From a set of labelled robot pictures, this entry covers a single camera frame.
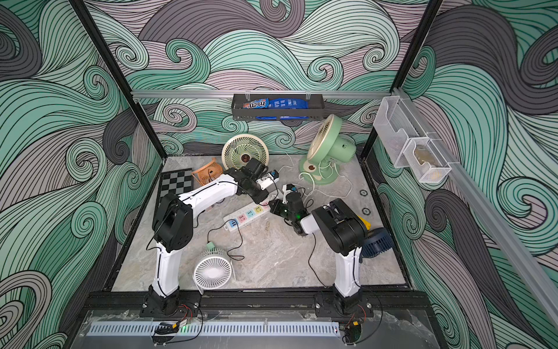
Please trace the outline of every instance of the marble floor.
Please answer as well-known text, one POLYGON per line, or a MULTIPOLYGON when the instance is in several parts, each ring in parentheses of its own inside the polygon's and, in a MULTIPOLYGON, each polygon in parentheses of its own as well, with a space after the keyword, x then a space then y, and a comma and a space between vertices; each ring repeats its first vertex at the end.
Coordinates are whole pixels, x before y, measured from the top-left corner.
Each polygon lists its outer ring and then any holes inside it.
MULTIPOLYGON (((312 184, 298 179, 298 165, 301 155, 291 155, 295 167, 291 170, 284 167, 280 171, 280 180, 277 186, 293 183, 305 187, 307 192, 312 190, 312 184)), ((197 169, 211 160, 211 156, 184 156, 170 157, 163 171, 173 171, 184 168, 197 169)), ((269 169, 279 170, 284 165, 292 166, 287 155, 271 155, 269 169)), ((319 189, 328 195, 338 195, 355 213, 361 214, 363 208, 371 211, 369 216, 363 216, 371 223, 372 228, 382 226, 382 221, 374 205, 369 188, 362 174, 356 158, 343 164, 341 175, 329 185, 320 186, 319 189), (361 190, 368 192, 367 196, 360 194, 361 190)), ((153 236, 151 223, 155 210, 155 197, 157 189, 151 195, 145 213, 141 219, 138 230, 131 243, 124 264, 114 283, 113 291, 145 291, 153 281, 155 273, 156 250, 146 251, 146 245, 153 236)), ((314 192, 310 195, 314 199, 314 209, 329 203, 334 198, 328 198, 322 193, 314 192)), ((216 204, 199 216, 199 226, 194 229, 191 242, 184 248, 180 265, 180 288, 196 289, 192 279, 195 264, 199 255, 205 249, 207 233, 210 229, 218 228, 223 224, 223 217, 242 208, 251 202, 247 195, 226 198, 223 203, 216 204)), ((243 243, 242 247, 234 250, 234 254, 243 255, 242 261, 233 261, 236 280, 231 278, 223 289, 254 289, 254 288, 280 288, 320 286, 320 282, 308 267, 308 257, 314 246, 314 235, 298 236, 291 227, 283 222, 279 216, 267 213, 264 217, 240 229, 243 243)), ((333 284, 335 279, 335 253, 329 248, 322 234, 316 234, 316 249, 312 255, 311 264, 319 278, 325 285, 333 284)), ((210 240, 216 246, 228 250, 240 244, 237 230, 231 232, 221 228, 211 232, 210 240)), ((362 285, 403 284, 405 280, 392 250, 384 252, 374 258, 364 259, 360 266, 360 282, 362 285)))

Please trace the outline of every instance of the green desk fan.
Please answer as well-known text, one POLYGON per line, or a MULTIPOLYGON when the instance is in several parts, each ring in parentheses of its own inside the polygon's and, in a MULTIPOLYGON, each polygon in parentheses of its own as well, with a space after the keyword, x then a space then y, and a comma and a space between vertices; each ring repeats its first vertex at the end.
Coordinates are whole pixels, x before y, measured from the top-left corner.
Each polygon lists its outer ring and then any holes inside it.
MULTIPOLYGON (((330 184, 336 180, 339 171, 336 162, 349 162, 357 151, 355 144, 339 136, 342 123, 340 117, 330 114, 314 137, 308 155, 300 160, 300 171, 309 173, 316 185, 330 184)), ((303 178, 312 182, 308 175, 303 178)))

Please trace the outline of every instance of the vent grille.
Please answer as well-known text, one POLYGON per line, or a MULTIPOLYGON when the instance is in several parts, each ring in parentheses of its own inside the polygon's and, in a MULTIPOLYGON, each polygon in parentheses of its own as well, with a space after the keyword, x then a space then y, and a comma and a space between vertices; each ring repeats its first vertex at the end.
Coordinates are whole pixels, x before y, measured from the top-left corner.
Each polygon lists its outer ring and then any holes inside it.
MULTIPOLYGON (((152 336, 159 322, 100 321, 91 325, 88 336, 152 336)), ((195 336, 201 324, 182 327, 178 336, 195 336)), ((337 322, 309 321, 210 321, 200 336, 339 337, 337 322)))

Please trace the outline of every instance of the fan base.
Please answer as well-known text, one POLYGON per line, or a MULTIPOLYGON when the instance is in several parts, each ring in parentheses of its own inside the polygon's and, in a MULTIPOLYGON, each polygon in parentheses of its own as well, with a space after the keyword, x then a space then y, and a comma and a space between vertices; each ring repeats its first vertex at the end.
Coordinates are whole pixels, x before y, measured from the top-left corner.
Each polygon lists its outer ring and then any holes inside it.
MULTIPOLYGON (((339 165, 334 164, 334 166, 337 166, 337 171, 340 170, 339 165)), ((316 185, 326 185, 333 183, 338 177, 337 172, 335 172, 335 170, 330 166, 329 161, 322 160, 322 162, 320 162, 320 168, 318 169, 316 165, 308 162, 306 156, 303 156, 302 159, 300 159, 299 170, 300 172, 309 173, 316 185)), ((309 183, 312 183, 312 179, 310 179, 308 175, 305 174, 302 176, 302 178, 304 178, 309 183)))

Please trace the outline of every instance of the red wire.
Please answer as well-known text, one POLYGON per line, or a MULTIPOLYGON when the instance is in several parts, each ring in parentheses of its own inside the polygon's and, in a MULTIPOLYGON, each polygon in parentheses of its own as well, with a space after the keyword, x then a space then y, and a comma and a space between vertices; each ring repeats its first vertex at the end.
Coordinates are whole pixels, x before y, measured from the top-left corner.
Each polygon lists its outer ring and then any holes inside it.
POLYGON ((366 312, 364 311, 363 307, 360 307, 362 309, 362 312, 364 313, 364 321, 366 321, 366 312))
MULTIPOLYGON (((186 309, 188 309, 190 311, 190 319, 194 316, 194 312, 192 311, 192 309, 190 309, 187 305, 184 304, 180 304, 179 307, 184 307, 186 309)), ((182 320, 180 320, 180 322, 184 321, 184 319, 188 316, 188 311, 186 311, 186 314, 184 315, 184 317, 182 318, 182 320)))
POLYGON ((354 313, 353 316, 350 317, 349 322, 347 323, 347 325, 350 323, 350 321, 354 318, 354 313))

